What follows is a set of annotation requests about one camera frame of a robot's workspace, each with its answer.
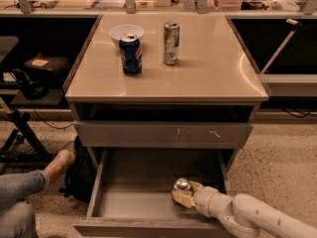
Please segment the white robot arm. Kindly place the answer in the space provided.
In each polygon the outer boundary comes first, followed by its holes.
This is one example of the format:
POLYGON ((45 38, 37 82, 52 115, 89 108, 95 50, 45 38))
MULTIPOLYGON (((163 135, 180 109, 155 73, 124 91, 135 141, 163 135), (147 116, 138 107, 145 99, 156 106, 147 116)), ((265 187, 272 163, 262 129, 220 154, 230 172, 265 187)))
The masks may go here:
POLYGON ((175 202, 216 218, 237 238, 258 238, 264 230, 275 238, 317 238, 317 229, 248 194, 230 196, 211 186, 179 178, 171 192, 175 202))

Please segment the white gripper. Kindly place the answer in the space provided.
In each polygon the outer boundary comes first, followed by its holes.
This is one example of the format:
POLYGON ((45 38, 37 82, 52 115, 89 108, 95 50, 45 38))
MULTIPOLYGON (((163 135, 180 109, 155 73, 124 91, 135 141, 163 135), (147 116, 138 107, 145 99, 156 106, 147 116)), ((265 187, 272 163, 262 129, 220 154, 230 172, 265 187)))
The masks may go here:
POLYGON ((191 208, 195 205, 195 209, 206 217, 222 218, 232 214, 233 197, 221 193, 218 189, 204 186, 196 181, 190 181, 191 191, 171 192, 172 199, 187 207, 191 208))

